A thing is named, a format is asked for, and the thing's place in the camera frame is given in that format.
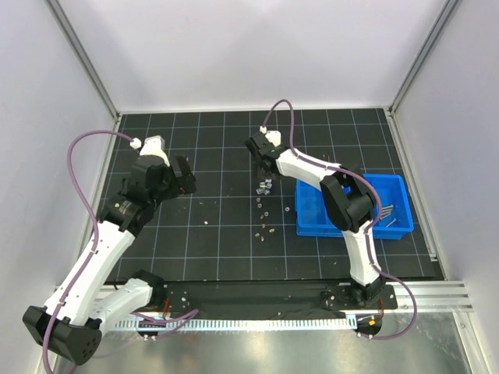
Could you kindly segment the silver screw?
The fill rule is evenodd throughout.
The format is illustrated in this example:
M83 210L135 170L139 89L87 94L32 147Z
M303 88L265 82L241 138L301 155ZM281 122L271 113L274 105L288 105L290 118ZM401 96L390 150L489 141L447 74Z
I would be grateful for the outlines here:
M389 206L383 206L382 209L381 209L381 215L384 213L384 212L391 212L393 211L394 209L394 206L393 205L389 205Z
M390 227L391 225L393 225L395 222L397 222L397 219L393 219L392 221L390 221L385 227L388 228Z
M384 220L384 219L387 219L391 216L391 212L384 212L381 216L380 216L380 220Z

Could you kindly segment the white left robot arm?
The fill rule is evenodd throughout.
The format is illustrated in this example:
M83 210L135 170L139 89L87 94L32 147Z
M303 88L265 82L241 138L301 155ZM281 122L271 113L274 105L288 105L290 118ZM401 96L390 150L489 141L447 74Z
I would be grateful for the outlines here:
M164 280L138 270L118 290L100 302L95 300L115 264L161 203L196 191L196 179L186 157L178 155L175 159L180 175L159 156L135 159L121 190L103 206L97 233L67 278L44 305L27 308L23 323L40 346L83 365L121 319L137 309L157 307L166 299Z

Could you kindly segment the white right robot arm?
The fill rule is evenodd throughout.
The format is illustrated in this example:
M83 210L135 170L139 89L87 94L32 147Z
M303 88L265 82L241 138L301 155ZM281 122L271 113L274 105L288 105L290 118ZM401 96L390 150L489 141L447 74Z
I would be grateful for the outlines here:
M294 178L321 192L327 216L345 240L352 299L360 307L376 303L385 285L373 240L379 196L359 172L310 157L280 140L278 131L258 132L245 146L266 178Z

